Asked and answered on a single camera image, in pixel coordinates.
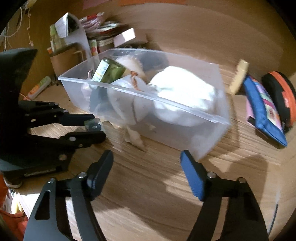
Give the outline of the pink apple candle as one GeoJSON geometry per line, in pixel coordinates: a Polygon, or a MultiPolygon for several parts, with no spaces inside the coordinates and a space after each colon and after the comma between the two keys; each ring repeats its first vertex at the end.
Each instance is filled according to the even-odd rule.
{"type": "MultiPolygon", "coordinates": [[[[87,73],[87,81],[91,81],[92,77],[94,75],[94,70],[90,69],[87,73]]],[[[95,91],[97,90],[97,85],[93,85],[93,84],[88,84],[85,83],[82,85],[81,87],[81,91],[83,93],[84,98],[86,99],[87,102],[91,102],[91,100],[93,99],[93,95],[95,94],[95,91]]]]}

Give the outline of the round white puff case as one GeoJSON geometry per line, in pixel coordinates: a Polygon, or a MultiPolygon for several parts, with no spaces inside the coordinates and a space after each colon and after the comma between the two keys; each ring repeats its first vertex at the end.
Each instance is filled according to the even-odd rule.
{"type": "MultiPolygon", "coordinates": [[[[150,92],[151,89],[138,76],[127,75],[111,83],[130,90],[150,92]]],[[[143,120],[152,109],[152,101],[131,93],[125,93],[114,89],[107,89],[108,99],[116,113],[127,125],[136,125],[143,120]]]]}

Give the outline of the green glass bottle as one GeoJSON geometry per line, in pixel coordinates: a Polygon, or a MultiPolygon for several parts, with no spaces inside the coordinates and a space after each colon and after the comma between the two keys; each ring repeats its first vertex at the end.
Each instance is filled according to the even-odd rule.
{"type": "Polygon", "coordinates": [[[125,71],[125,66],[115,60],[104,57],[96,68],[91,80],[111,84],[120,79],[125,71]]]}

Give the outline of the cream frosted jar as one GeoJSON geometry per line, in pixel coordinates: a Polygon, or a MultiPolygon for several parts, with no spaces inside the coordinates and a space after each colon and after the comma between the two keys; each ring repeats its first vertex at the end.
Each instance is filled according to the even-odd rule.
{"type": "Polygon", "coordinates": [[[115,61],[125,67],[125,71],[122,77],[125,77],[135,72],[137,73],[137,76],[141,78],[145,83],[149,83],[149,80],[143,71],[143,66],[136,57],[129,55],[121,56],[116,58],[115,61]]]}

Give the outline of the white drawstring cloth bag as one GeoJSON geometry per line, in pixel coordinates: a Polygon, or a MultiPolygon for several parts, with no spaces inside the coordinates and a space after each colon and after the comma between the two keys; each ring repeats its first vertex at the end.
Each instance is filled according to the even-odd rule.
{"type": "MultiPolygon", "coordinates": [[[[161,98],[207,114],[215,112],[215,88],[184,68],[168,66],[151,79],[149,86],[161,98]]],[[[173,125],[189,127],[204,122],[200,117],[159,101],[154,102],[154,114],[173,125]]]]}

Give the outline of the orange green tube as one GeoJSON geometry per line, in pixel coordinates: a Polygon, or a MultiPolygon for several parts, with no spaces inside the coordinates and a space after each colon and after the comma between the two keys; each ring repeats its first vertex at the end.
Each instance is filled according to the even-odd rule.
{"type": "Polygon", "coordinates": [[[49,76],[45,76],[38,84],[36,84],[23,100],[35,99],[50,83],[52,82],[49,76]]]}

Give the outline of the brown mug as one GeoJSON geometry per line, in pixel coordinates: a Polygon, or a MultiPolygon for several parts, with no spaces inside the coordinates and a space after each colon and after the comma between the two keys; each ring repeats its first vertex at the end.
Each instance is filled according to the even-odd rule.
{"type": "Polygon", "coordinates": [[[85,60],[85,51],[78,43],[72,43],[52,52],[49,56],[55,75],[59,77],[83,62],[85,60]]]}

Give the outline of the fruit print box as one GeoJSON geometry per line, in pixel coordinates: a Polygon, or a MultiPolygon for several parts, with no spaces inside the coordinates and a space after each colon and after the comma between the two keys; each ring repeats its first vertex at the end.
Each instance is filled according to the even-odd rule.
{"type": "Polygon", "coordinates": [[[93,39],[93,40],[89,40],[88,43],[89,43],[92,56],[98,55],[97,41],[93,39]]]}

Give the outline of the white paper receipt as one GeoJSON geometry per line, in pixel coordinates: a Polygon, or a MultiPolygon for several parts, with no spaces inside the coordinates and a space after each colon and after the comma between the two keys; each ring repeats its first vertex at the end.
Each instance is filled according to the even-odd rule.
{"type": "Polygon", "coordinates": [[[68,13],[63,15],[55,22],[55,28],[60,38],[65,38],[68,35],[68,13]]]}

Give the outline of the blue patchwork pouch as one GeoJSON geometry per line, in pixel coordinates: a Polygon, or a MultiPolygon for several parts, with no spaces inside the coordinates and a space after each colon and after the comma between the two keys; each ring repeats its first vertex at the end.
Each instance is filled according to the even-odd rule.
{"type": "Polygon", "coordinates": [[[246,76],[243,87],[253,113],[253,125],[266,137],[281,146],[287,146],[287,139],[281,127],[280,116],[263,85],[251,76],[246,76]]]}

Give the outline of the white pink small box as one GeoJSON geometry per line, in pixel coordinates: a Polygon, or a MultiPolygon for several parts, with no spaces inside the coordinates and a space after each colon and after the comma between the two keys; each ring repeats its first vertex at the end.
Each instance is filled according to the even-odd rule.
{"type": "Polygon", "coordinates": [[[113,39],[114,47],[124,47],[126,45],[143,45],[148,42],[146,33],[143,30],[130,28],[113,39]]]}

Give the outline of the clear plastic storage bin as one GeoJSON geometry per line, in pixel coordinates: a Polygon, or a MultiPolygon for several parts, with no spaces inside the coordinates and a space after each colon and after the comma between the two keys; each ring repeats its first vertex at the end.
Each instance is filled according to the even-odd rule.
{"type": "Polygon", "coordinates": [[[204,157],[230,126],[219,66],[186,55],[109,49],[59,76],[72,103],[116,126],[204,157]],[[137,76],[95,81],[104,58],[133,66],[137,76]]]}

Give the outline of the pink sticky note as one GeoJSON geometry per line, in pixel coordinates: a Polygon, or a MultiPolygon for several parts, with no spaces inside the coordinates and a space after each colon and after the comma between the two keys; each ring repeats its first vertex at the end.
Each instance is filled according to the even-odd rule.
{"type": "Polygon", "coordinates": [[[83,9],[94,8],[100,4],[106,3],[109,0],[84,0],[83,1],[83,9]]]}

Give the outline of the black orange zip case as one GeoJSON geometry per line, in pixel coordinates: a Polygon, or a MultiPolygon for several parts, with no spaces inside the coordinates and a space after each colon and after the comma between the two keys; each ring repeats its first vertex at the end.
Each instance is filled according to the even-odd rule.
{"type": "Polygon", "coordinates": [[[284,132],[289,132],[295,123],[295,88],[290,80],[278,71],[262,76],[261,83],[273,100],[284,132]]]}

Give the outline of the orange sticky note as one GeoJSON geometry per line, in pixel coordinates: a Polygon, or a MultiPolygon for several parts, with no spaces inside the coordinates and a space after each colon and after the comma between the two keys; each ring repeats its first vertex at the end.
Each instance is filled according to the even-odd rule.
{"type": "Polygon", "coordinates": [[[120,6],[131,6],[136,4],[145,4],[145,3],[164,3],[164,4],[179,4],[186,5],[186,0],[119,0],[120,6]]]}

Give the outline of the cream lotion tube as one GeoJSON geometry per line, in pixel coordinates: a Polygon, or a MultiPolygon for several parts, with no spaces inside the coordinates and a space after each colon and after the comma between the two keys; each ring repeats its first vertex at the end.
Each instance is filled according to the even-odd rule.
{"type": "Polygon", "coordinates": [[[243,59],[240,59],[237,66],[236,72],[229,86],[230,94],[237,94],[243,84],[243,81],[248,73],[249,63],[243,59]]]}

